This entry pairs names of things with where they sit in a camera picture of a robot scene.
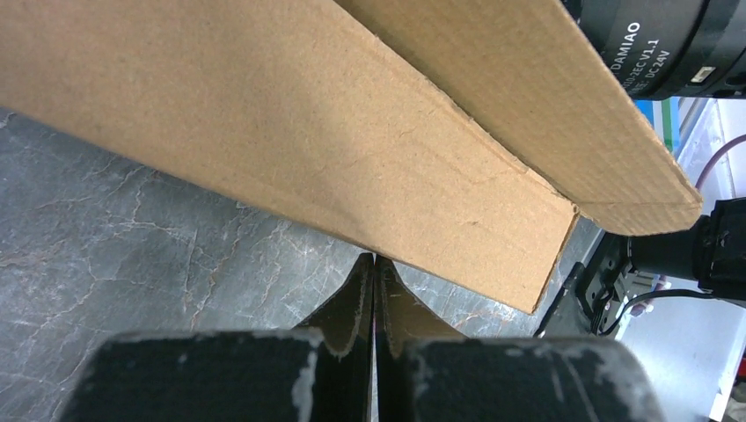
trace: black motor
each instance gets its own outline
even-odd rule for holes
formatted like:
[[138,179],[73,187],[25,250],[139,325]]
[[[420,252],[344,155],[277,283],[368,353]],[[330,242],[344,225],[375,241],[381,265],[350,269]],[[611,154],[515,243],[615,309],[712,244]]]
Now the black motor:
[[632,98],[746,98],[746,1],[562,3]]

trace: black cable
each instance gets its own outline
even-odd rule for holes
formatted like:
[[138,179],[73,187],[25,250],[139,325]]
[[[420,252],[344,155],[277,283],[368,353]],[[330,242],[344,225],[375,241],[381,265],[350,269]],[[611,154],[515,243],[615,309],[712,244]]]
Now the black cable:
[[632,306],[644,302],[650,299],[655,299],[658,297],[691,297],[694,299],[717,299],[717,297],[709,294],[709,293],[702,293],[702,292],[696,292],[694,290],[688,290],[686,288],[672,288],[671,290],[656,290],[654,292],[650,293],[643,293],[642,295],[638,295],[633,297],[629,300],[622,308],[622,312],[619,314],[619,317],[604,331],[601,331],[598,333],[599,336],[608,336],[614,330],[617,329],[617,326],[622,321],[622,317],[627,313],[629,309],[632,308]]

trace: marble countertop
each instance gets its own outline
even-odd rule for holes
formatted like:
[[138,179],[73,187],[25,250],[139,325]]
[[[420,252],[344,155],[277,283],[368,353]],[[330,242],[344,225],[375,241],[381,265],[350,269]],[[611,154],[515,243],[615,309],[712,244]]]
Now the marble countertop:
[[[529,336],[598,229],[581,221],[529,316],[406,266],[475,337]],[[289,328],[362,250],[0,110],[0,420],[50,420],[122,331]]]

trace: cardboard box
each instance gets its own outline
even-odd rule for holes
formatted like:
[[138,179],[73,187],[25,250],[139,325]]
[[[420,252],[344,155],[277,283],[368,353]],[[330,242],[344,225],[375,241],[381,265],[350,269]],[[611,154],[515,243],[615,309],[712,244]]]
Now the cardboard box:
[[0,105],[527,312],[579,211],[698,217],[556,0],[340,3],[6,2]]

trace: cardboard flap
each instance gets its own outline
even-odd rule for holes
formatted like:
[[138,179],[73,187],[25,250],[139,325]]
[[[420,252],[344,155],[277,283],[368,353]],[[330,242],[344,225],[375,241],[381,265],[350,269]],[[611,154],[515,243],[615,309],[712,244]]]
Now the cardboard flap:
[[558,0],[336,1],[602,228],[699,217],[699,194]]
[[9,2],[0,45],[3,106],[521,310],[575,218],[330,1]]

